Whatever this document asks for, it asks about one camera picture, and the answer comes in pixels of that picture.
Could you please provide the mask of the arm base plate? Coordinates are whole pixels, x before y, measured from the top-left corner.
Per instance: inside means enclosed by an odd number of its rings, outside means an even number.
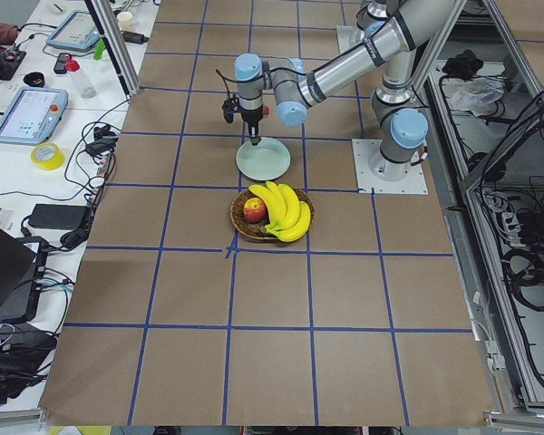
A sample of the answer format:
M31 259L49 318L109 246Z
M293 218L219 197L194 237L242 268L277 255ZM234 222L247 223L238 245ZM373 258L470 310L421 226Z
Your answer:
M427 195L423 165L415 152L409 162L396 164L381 152L381 140L353 139L357 190L366 194Z

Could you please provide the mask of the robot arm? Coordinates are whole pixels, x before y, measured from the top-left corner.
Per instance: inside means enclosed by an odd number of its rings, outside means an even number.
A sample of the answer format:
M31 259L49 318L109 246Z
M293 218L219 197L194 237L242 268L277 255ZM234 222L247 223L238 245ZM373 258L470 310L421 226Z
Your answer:
M443 24L451 8L443 1L369 1L356 14L355 43L332 60L305 72L298 58L264 61L243 53L234 64L238 92L228 93L222 104L224 120L239 114L248 126L249 144L262 141L259 123L264 117L263 91L274 93L281 123L298 127L308 110L350 82L402 54L412 53Z

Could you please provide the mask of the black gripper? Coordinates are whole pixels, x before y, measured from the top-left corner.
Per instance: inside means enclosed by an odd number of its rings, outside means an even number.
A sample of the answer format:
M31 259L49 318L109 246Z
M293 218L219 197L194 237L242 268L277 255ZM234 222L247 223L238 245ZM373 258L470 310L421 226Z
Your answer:
M256 109L240 108L240 115L242 120L248 126L248 135L254 136L252 138L252 145L257 146L259 144L259 123L263 120L263 108L258 107Z

